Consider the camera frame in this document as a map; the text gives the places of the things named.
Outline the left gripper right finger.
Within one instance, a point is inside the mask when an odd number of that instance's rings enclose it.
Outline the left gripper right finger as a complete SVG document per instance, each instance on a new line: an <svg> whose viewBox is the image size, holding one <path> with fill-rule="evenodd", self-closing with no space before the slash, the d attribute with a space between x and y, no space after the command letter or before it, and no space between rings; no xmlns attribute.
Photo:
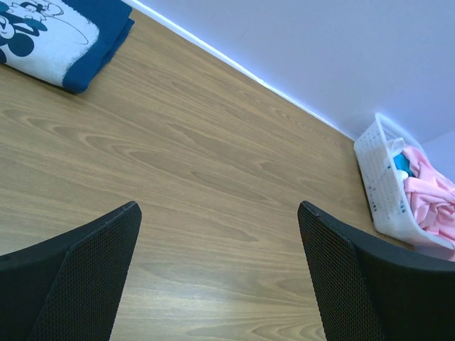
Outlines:
<svg viewBox="0 0 455 341"><path fill-rule="evenodd" d="M308 201L298 221L327 340L454 339L454 263L386 242Z"/></svg>

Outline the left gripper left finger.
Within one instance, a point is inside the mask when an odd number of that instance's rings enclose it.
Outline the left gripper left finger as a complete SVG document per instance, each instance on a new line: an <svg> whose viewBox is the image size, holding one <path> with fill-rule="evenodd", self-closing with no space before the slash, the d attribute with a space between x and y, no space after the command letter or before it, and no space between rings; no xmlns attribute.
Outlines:
<svg viewBox="0 0 455 341"><path fill-rule="evenodd" d="M1 256L2 340L109 340L141 225L121 207Z"/></svg>

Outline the pink t-shirt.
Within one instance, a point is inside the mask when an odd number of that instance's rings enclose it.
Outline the pink t-shirt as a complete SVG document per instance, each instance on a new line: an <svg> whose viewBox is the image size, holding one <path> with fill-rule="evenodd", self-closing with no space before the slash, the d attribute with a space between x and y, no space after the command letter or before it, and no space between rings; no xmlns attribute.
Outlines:
<svg viewBox="0 0 455 341"><path fill-rule="evenodd" d="M405 146L402 154L412 172L404 180L404 190L415 222L424 231L454 243L454 184L418 148Z"/></svg>

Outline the white plastic basket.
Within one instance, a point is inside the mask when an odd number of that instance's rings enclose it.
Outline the white plastic basket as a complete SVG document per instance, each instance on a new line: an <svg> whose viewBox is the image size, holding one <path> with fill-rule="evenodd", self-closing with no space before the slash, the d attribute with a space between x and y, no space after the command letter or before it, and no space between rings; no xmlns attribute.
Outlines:
<svg viewBox="0 0 455 341"><path fill-rule="evenodd" d="M355 141L355 151L375 229L389 237L416 247L454 249L454 245L419 227L404 190L397 179L386 143L403 138L405 146L422 150L421 145L403 128L381 113Z"/></svg>

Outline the teal t-shirt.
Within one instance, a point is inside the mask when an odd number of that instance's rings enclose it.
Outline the teal t-shirt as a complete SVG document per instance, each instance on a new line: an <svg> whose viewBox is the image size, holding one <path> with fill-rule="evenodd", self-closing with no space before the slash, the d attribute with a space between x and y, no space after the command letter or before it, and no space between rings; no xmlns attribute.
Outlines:
<svg viewBox="0 0 455 341"><path fill-rule="evenodd" d="M396 155L393 158L393 161L402 179L414 177L414 174L410 169L410 161L403 153Z"/></svg>

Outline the white garment in basket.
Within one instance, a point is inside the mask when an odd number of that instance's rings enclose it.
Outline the white garment in basket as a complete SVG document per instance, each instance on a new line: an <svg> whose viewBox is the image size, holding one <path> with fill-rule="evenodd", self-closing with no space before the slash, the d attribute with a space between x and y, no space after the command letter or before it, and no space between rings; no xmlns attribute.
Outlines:
<svg viewBox="0 0 455 341"><path fill-rule="evenodd" d="M408 174L406 171L399 169L396 164L395 164L395 157L399 156L404 147L405 147L405 141L403 138L398 138L398 139L393 139L389 140L386 143L387 151L392 158L392 164L395 167L396 174L397 174L397 179L400 182L403 182L406 178L408 178Z"/></svg>

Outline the folded blue printed t-shirt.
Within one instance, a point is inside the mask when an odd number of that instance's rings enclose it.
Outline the folded blue printed t-shirt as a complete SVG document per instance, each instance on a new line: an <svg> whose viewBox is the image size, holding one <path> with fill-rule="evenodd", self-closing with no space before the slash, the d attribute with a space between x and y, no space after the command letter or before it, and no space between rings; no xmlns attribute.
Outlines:
<svg viewBox="0 0 455 341"><path fill-rule="evenodd" d="M1 63L80 94L134 25L123 1L2 1Z"/></svg>

